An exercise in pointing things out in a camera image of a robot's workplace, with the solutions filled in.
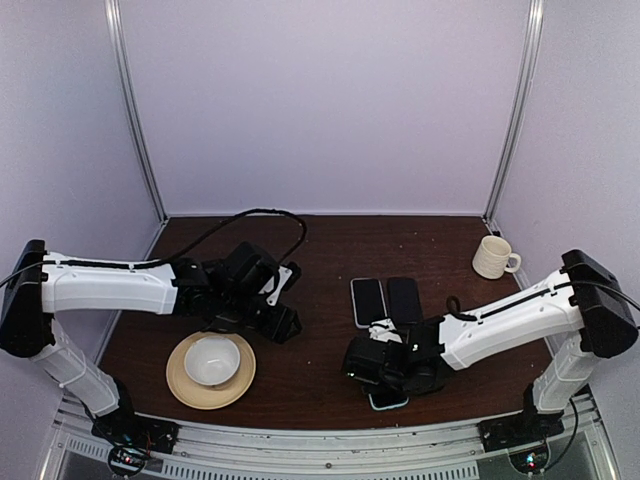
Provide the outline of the black smartphone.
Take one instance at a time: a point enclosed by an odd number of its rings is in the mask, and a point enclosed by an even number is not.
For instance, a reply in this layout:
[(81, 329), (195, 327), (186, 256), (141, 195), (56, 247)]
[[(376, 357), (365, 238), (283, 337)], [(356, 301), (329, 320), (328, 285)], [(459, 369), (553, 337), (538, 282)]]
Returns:
[(375, 278), (355, 278), (350, 282), (354, 323), (367, 329), (372, 323), (387, 318), (382, 284)]

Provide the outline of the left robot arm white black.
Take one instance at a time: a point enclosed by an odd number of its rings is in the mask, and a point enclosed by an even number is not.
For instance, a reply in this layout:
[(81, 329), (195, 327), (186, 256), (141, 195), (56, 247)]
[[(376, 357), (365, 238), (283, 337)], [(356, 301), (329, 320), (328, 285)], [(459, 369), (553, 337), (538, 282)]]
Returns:
[(281, 293), (299, 279), (294, 262), (279, 264), (243, 242), (227, 257), (199, 262), (187, 257), (141, 264), (67, 257), (29, 241), (8, 279), (1, 310), (1, 348), (40, 363), (75, 395), (94, 421), (123, 444), (144, 433), (122, 382), (87, 360), (55, 315), (62, 311), (141, 311), (204, 319), (209, 331), (251, 329), (277, 344), (302, 330)]

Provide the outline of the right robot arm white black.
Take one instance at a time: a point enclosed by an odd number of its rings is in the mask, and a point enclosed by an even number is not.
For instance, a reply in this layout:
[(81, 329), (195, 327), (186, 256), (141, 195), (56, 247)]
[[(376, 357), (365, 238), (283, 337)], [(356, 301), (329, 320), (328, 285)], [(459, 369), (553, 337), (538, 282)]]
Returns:
[(372, 322), (345, 353), (345, 374), (371, 395), (404, 398), (440, 390), (448, 376), (498, 353), (563, 334), (566, 339), (544, 373), (524, 394), (513, 419), (519, 440), (530, 442), (560, 418), (602, 359), (621, 355), (639, 340), (632, 309), (616, 276), (581, 250), (544, 280), (496, 302), (462, 311), (457, 297), (446, 314), (398, 328)]

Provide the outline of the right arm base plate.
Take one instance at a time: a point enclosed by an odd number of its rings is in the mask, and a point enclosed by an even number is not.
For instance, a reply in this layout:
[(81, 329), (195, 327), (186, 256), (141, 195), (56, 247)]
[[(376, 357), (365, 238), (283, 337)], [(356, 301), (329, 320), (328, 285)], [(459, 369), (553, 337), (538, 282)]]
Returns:
[(542, 415), (520, 412), (481, 421), (478, 424), (478, 430), (484, 451), (511, 449), (562, 434), (565, 427), (561, 417), (561, 414)]

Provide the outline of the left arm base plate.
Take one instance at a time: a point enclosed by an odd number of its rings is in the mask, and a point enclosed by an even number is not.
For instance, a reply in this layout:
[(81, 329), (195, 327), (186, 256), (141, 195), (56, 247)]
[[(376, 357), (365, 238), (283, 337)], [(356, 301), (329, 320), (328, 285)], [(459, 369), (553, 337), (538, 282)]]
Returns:
[(168, 420), (145, 417), (126, 407), (101, 416), (92, 416), (91, 433), (113, 445), (144, 452), (171, 454), (176, 444), (179, 425)]

